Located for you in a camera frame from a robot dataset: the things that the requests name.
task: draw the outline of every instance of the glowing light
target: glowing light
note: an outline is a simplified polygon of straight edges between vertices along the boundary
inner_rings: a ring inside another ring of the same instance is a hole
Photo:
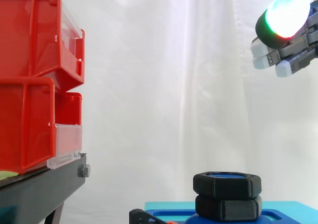
[[[269,5],[265,18],[274,33],[291,38],[305,24],[309,11],[309,0],[275,0]]]

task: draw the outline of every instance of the red plastic bin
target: red plastic bin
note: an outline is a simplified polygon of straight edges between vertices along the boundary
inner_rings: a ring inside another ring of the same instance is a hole
[[[59,91],[84,83],[84,31],[62,0],[0,0],[0,77],[47,76]]]
[[[23,174],[80,158],[79,93],[55,93],[48,77],[7,77],[0,97],[0,171]]]

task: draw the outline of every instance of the black shelf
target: black shelf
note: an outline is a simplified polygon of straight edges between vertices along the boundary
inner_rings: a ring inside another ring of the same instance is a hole
[[[0,181],[0,224],[58,224],[64,201],[85,183],[86,155],[57,169]]]

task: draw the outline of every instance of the white curtain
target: white curtain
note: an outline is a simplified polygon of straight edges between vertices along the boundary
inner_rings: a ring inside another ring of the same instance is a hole
[[[318,68],[277,78],[249,50],[272,0],[63,0],[86,32],[91,175],[61,224],[125,224],[147,201],[193,201],[194,174],[262,178],[264,200],[318,208]]]

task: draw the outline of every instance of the black nut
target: black nut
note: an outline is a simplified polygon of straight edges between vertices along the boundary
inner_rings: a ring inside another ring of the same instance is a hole
[[[205,172],[193,177],[193,190],[216,200],[250,200],[262,191],[257,175],[237,172]]]
[[[199,195],[195,211],[201,217],[219,222],[251,222],[260,217],[262,199],[258,196],[246,201],[213,200]]]

